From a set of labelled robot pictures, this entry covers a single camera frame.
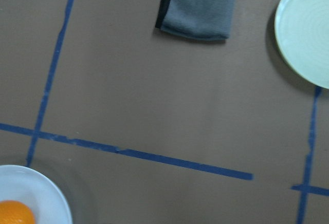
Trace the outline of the light blue plate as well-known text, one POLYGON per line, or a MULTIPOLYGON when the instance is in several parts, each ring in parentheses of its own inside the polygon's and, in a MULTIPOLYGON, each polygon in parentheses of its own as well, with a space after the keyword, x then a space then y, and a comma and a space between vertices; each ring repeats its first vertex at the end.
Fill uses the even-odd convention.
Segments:
POLYGON ((73 223, 61 190, 46 176, 20 165, 1 165, 1 201, 15 200, 30 208, 36 223, 73 223))

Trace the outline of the grey folded cloth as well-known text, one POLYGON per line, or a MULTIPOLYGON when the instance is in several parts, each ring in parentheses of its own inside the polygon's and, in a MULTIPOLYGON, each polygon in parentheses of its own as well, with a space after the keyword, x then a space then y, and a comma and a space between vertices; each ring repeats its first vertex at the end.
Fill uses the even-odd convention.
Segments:
POLYGON ((230 37, 235 0, 160 0, 155 27, 200 41, 230 37))

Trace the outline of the orange fruit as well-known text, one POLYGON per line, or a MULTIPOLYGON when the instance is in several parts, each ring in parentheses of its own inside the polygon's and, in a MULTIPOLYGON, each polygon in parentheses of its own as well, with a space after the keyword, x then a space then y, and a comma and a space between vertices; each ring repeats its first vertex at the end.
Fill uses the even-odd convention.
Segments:
POLYGON ((35 224, 36 220, 31 209, 25 204, 14 201, 1 201, 1 223, 35 224))

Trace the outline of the green plate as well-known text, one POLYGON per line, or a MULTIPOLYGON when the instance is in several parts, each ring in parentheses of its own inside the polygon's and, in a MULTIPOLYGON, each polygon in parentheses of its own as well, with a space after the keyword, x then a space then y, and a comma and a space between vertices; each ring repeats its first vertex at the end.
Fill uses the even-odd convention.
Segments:
POLYGON ((280 0, 274 29, 287 65, 303 79, 328 88, 328 0, 280 0))

